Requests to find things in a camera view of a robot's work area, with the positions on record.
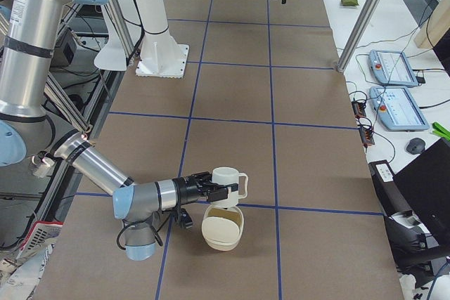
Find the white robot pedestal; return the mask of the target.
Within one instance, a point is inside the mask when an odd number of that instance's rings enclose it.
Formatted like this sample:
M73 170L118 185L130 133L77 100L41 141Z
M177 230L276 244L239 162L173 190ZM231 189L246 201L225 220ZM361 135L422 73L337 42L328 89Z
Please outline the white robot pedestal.
M136 74L182 78L189 46L178 44L170 34L164 1L136 0L136 3L145 33Z

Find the cream bucket container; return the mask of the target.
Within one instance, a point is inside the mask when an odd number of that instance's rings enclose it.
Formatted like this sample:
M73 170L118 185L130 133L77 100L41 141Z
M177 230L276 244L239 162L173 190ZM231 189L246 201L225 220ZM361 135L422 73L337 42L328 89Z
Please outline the cream bucket container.
M202 236L211 248L231 251L240 242L244 224L243 213L238 207L222 209L210 205L201 223Z

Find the black computer mouse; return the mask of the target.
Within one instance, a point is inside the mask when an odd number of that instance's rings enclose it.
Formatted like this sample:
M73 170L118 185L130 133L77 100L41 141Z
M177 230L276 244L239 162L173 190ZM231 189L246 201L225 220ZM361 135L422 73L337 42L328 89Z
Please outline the black computer mouse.
M412 138L407 146L406 151L411 155L419 155L425 151L426 143L422 138Z

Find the black huawei monitor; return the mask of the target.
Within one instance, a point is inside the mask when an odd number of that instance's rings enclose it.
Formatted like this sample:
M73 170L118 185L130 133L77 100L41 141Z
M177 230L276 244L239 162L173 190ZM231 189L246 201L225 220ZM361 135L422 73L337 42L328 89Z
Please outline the black huawei monitor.
M400 268L449 255L449 141L440 138L393 177L394 184L438 245L399 256Z

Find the white plastic mug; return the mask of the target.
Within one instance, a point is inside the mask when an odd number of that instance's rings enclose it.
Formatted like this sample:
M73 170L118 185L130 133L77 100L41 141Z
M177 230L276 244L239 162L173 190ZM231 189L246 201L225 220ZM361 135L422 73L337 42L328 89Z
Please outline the white plastic mug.
M244 178L244 193L239 194L240 178ZM212 182L226 187L226 198L212 202L216 207L228 209L238 204L239 199L248 196L248 175L231 167L217 167L212 171Z

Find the blue teach pendant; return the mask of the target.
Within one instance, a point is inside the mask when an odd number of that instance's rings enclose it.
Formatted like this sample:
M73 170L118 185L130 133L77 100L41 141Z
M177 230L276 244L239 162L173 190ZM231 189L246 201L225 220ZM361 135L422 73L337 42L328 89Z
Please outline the blue teach pendant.
M368 63L375 79L384 86L418 86L418 80L404 52L372 50Z
M375 119L389 131L426 131L430 128L406 86L372 86L368 99Z

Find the green cloth pouch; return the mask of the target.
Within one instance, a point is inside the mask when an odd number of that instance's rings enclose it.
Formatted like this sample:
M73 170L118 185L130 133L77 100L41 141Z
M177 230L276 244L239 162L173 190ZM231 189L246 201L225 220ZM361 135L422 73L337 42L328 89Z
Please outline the green cloth pouch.
M344 7L357 7L359 6L359 0L340 0L341 6Z

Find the green plastic clip tool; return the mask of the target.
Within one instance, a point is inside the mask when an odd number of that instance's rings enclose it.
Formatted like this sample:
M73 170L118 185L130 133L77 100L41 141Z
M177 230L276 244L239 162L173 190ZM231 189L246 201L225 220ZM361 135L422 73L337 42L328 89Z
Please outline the green plastic clip tool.
M441 138L444 138L444 139L450 141L450 131L447 130L445 127L443 127L438 122L432 123L432 133L436 136L439 136Z

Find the far blue teach pendant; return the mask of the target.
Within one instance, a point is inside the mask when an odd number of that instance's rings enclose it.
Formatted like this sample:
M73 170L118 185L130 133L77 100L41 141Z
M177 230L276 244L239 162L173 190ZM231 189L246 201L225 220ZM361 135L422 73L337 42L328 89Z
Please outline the far blue teach pendant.
M372 50L368 63L375 79L384 86L418 86L418 80L404 52Z

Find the near blue teach pendant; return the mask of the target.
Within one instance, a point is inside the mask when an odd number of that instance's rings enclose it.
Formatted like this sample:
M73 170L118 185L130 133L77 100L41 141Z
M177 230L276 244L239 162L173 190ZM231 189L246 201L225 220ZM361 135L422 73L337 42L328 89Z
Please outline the near blue teach pendant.
M426 131L430 128L406 86L372 86L368 99L375 119L389 131Z

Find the aluminium frame post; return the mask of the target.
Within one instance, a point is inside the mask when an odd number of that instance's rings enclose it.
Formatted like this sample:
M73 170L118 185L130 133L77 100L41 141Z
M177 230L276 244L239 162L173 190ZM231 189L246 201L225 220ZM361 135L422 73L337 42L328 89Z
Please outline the aluminium frame post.
M358 43L360 42L368 24L373 16L380 0L366 0L364 6L357 18L355 25L352 29L352 32L345 44L344 50L341 53L341 56L337 62L336 70L339 73L344 73L350 59L355 52Z

